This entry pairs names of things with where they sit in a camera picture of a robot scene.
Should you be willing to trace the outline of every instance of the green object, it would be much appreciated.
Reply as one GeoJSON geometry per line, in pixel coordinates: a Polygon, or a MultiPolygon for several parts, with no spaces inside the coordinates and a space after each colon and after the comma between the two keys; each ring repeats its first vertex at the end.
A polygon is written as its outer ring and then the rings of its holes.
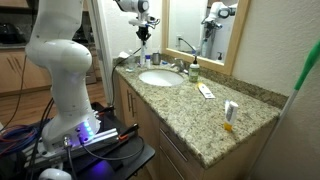
{"type": "Polygon", "coordinates": [[[320,40],[313,46],[313,48],[311,49],[307,60],[304,64],[302,73],[296,83],[296,85],[294,86],[294,89],[299,91],[304,80],[306,79],[307,75],[309,74],[311,68],[313,67],[313,65],[319,60],[319,55],[320,55],[320,40]]]}
{"type": "Polygon", "coordinates": [[[195,56],[194,61],[190,64],[189,67],[189,81],[190,82],[198,82],[200,66],[197,62],[197,56],[195,56]]]}

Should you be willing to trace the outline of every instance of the cup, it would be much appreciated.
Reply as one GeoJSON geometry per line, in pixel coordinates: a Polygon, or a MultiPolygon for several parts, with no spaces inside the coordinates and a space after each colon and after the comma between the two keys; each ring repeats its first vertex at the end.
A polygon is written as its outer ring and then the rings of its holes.
{"type": "Polygon", "coordinates": [[[154,65],[160,64],[160,53],[153,53],[152,54],[152,62],[154,65]]]}
{"type": "Polygon", "coordinates": [[[130,56],[128,58],[128,69],[130,71],[134,71],[135,68],[136,68],[136,59],[134,58],[134,56],[130,56]]]}

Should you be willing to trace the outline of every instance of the faucet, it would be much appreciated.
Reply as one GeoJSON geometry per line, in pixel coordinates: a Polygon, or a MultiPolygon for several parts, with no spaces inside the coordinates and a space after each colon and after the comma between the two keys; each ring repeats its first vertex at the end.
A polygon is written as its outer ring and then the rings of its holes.
{"type": "Polygon", "coordinates": [[[183,72],[185,74],[189,74],[188,70],[186,70],[186,64],[182,61],[182,59],[174,58],[174,63],[171,64],[171,68],[177,67],[178,72],[183,72]]]}

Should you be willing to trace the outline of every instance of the soap dispenser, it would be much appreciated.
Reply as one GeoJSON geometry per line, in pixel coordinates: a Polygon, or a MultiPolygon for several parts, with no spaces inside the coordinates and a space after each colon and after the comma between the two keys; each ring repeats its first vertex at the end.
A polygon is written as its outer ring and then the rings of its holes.
{"type": "Polygon", "coordinates": [[[198,82],[200,66],[197,62],[197,56],[194,56],[194,61],[189,67],[189,81],[198,82]]]}

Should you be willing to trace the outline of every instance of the granite countertop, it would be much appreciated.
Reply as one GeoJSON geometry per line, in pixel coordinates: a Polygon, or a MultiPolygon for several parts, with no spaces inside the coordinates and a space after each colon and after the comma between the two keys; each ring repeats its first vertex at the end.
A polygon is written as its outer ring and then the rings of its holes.
{"type": "MultiPolygon", "coordinates": [[[[169,66],[152,65],[151,69],[176,71],[169,66]]],[[[116,70],[185,143],[205,169],[246,142],[280,114],[279,108],[201,76],[199,82],[203,82],[211,90],[215,99],[205,99],[196,84],[189,82],[185,74],[181,74],[185,79],[183,83],[160,87],[146,84],[139,79],[139,74],[146,71],[146,68],[137,68],[131,73],[126,72],[125,67],[117,67],[116,70]],[[239,105],[232,132],[223,128],[224,102],[227,99],[239,105]]]]}

